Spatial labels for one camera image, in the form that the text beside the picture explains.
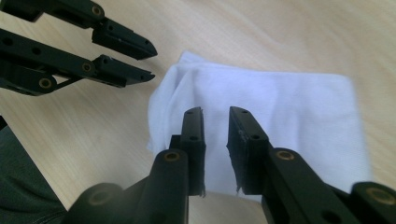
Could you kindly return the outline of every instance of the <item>robotic arm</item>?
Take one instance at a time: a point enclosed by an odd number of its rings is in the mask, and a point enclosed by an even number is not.
[[[126,190],[102,184],[86,190],[64,219],[68,223],[188,223],[188,198],[205,195],[204,117],[200,107],[184,114],[181,135],[159,153],[148,177]],[[393,224],[396,191],[355,184],[350,194],[326,185],[296,152],[273,148],[246,109],[230,108],[229,140],[236,184],[262,195],[270,224]]]
[[[45,12],[78,27],[92,28],[92,42],[137,60],[157,55],[145,37],[105,17],[89,0],[3,0],[0,10],[34,22]],[[0,87],[27,95],[59,90],[83,78],[125,87],[154,78],[139,69],[101,55],[90,61],[0,29]],[[58,84],[53,75],[68,80]]]

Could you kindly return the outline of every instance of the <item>white cloth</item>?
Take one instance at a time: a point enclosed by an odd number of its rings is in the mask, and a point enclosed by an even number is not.
[[[350,192],[353,183],[372,179],[347,77],[252,71],[211,63],[187,51],[150,97],[148,148],[155,155],[167,149],[172,134],[181,133],[184,112],[200,106],[205,121],[206,189],[235,195],[226,147],[232,105],[249,110],[274,147],[299,152],[326,183]]]

